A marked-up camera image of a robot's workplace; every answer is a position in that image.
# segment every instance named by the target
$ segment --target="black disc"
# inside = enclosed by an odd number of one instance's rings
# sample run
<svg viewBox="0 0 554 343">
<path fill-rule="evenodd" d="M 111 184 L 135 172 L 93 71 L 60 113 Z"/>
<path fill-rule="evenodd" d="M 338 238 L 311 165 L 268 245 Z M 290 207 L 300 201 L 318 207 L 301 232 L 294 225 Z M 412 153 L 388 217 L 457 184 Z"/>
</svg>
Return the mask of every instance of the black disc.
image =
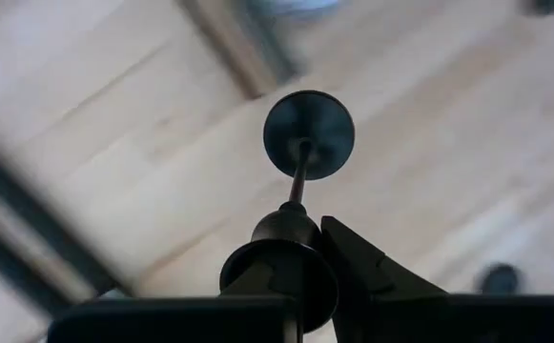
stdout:
<svg viewBox="0 0 554 343">
<path fill-rule="evenodd" d="M 332 95 L 297 91 L 280 99 L 264 125 L 264 147 L 275 166 L 294 176 L 299 144 L 310 141 L 307 180 L 329 176 L 351 155 L 355 126 L 348 110 Z"/>
</svg>

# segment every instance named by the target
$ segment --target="round black disc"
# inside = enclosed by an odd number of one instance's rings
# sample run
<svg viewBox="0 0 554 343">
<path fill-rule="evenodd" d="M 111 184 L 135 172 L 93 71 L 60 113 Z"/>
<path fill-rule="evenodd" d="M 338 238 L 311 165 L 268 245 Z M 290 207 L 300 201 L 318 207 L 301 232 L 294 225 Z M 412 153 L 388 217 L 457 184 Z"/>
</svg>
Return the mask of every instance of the round black disc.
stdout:
<svg viewBox="0 0 554 343">
<path fill-rule="evenodd" d="M 355 127 L 348 110 L 332 95 L 297 91 L 280 99 L 264 125 L 264 147 L 279 170 L 294 176 L 299 144 L 310 141 L 307 180 L 329 176 L 351 155 Z"/>
</svg>

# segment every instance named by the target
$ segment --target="black metal rod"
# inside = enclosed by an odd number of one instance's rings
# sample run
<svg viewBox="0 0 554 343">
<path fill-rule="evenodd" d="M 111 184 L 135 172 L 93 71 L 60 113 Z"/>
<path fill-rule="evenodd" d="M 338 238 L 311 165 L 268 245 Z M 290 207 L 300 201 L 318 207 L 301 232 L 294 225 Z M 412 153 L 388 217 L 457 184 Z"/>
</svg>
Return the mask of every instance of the black metal rod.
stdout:
<svg viewBox="0 0 554 343">
<path fill-rule="evenodd" d="M 84 248 L 65 224 L 32 195 L 7 168 L 0 164 L 0 199 L 8 204 L 29 227 L 69 262 L 99 293 L 119 289 L 130 292 Z"/>
<path fill-rule="evenodd" d="M 75 305 L 66 295 L 18 257 L 1 239 L 0 274 L 31 303 L 52 317 L 62 314 Z"/>
<path fill-rule="evenodd" d="M 302 141 L 299 144 L 299 159 L 296 173 L 294 174 L 294 183 L 289 193 L 289 201 L 302 203 L 302 194 L 304 193 L 304 181 L 306 180 L 306 170 L 308 168 L 308 157 L 311 153 L 312 144 L 308 141 Z"/>
</svg>

